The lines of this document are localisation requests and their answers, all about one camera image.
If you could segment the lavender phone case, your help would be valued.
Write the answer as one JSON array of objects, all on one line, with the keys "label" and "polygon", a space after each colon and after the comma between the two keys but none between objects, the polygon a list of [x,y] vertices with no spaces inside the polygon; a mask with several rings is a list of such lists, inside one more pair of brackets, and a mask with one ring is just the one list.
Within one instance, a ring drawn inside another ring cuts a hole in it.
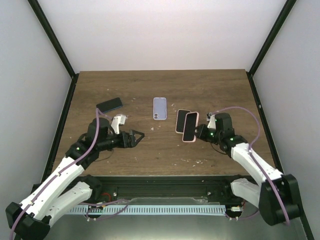
[{"label": "lavender phone case", "polygon": [[167,99],[165,97],[153,98],[152,117],[156,121],[164,121],[167,119]]}]

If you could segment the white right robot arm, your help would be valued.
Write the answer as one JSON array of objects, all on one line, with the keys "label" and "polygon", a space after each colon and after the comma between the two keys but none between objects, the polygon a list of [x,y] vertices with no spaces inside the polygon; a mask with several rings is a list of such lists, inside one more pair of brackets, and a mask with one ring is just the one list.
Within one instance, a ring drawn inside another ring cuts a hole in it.
[{"label": "white right robot arm", "polygon": [[254,150],[252,144],[237,135],[228,113],[210,116],[208,124],[194,129],[194,135],[213,145],[240,164],[254,183],[239,178],[222,188],[223,198],[229,202],[240,197],[254,205],[262,219],[270,226],[289,224],[303,213],[297,179],[269,165]]}]

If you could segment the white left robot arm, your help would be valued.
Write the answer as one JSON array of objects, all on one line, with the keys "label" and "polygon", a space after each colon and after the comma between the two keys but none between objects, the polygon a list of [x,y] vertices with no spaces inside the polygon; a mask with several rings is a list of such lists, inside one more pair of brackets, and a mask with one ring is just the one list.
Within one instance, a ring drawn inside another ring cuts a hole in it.
[{"label": "white left robot arm", "polygon": [[20,203],[11,202],[5,209],[11,234],[23,240],[43,240],[55,222],[73,207],[94,205],[102,196],[102,183],[82,173],[103,151],[134,148],[144,138],[135,130],[121,131],[120,116],[112,121],[97,117],[73,143],[58,167]]}]

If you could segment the blue black phone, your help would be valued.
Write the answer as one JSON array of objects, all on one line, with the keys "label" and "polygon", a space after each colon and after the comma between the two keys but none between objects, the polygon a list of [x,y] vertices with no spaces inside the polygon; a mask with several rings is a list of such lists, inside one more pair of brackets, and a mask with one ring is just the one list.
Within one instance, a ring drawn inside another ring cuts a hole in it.
[{"label": "blue black phone", "polygon": [[123,103],[119,97],[98,103],[96,108],[98,108],[102,113],[107,113],[115,109],[121,108]]}]

